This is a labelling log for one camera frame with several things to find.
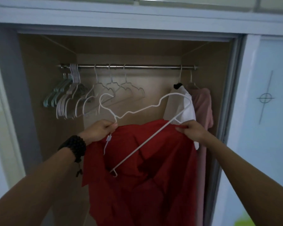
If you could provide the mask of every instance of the crosshair symbol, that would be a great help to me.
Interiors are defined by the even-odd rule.
[[[260,120],[259,120],[259,124],[261,124],[261,120],[262,120],[262,116],[263,116],[263,111],[264,111],[264,107],[267,103],[271,102],[272,99],[274,99],[272,97],[272,95],[268,92],[269,91],[269,87],[270,87],[270,83],[272,81],[272,75],[273,75],[273,70],[272,72],[270,73],[270,78],[269,78],[269,82],[268,82],[268,86],[267,86],[267,91],[266,93],[262,94],[259,98],[259,101],[261,103],[263,103],[263,107],[262,107],[262,110],[261,110],[261,115],[260,115]]]
[[[261,103],[268,103],[268,102],[270,102],[272,99],[275,99],[275,98],[273,98],[272,97],[272,95],[270,94],[270,93],[264,93],[264,94],[262,94],[259,98],[257,98],[257,99],[259,99],[259,101],[261,102]]]

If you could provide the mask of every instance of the metal closet rod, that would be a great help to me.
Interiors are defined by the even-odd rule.
[[[124,64],[78,64],[79,68],[82,69],[90,69],[94,68],[94,65],[96,65],[96,68],[99,69],[123,69]],[[69,64],[60,64],[60,68],[69,68]],[[132,65],[132,64],[126,64],[125,69],[148,69],[148,70],[159,70],[159,69],[165,69],[165,70],[197,70],[197,66],[190,65],[190,66],[181,66],[181,65]]]

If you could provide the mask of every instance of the circle design on door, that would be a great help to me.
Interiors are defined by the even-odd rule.
[[[272,99],[274,99],[273,97],[272,97],[272,95],[270,94],[270,93],[264,93],[264,94],[262,94],[259,98],[257,98],[257,99],[259,99],[259,101],[261,102],[261,103],[268,103],[268,102],[270,102]]]

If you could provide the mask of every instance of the red shirt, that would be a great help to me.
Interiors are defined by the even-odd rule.
[[[82,186],[89,186],[90,214],[98,226],[195,225],[196,150],[192,140],[168,125],[134,151],[167,121],[120,126],[87,146]]]

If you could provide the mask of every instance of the black beaded bracelet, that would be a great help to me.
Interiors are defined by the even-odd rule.
[[[71,149],[72,153],[75,155],[75,162],[81,162],[81,156],[85,155],[86,143],[79,136],[71,136],[58,148],[58,150],[68,147]]]

